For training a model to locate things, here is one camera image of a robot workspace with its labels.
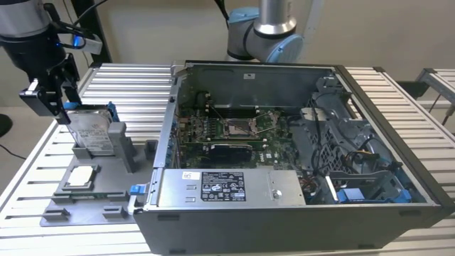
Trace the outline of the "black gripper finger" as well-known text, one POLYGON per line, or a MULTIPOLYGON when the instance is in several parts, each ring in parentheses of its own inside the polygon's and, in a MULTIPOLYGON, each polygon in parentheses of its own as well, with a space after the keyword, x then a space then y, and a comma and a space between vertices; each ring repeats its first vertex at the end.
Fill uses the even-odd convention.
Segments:
POLYGON ((66 96, 69 102, 81 103, 78 96, 79 75, 73 58, 73 54, 67 53, 65 59, 49 70, 50 89, 58 96, 66 96))
POLYGON ((59 87, 46 88, 43 83, 34 78, 29 87, 19 91, 18 97, 38 116, 51 117, 59 125, 70 124, 62 107, 59 87))

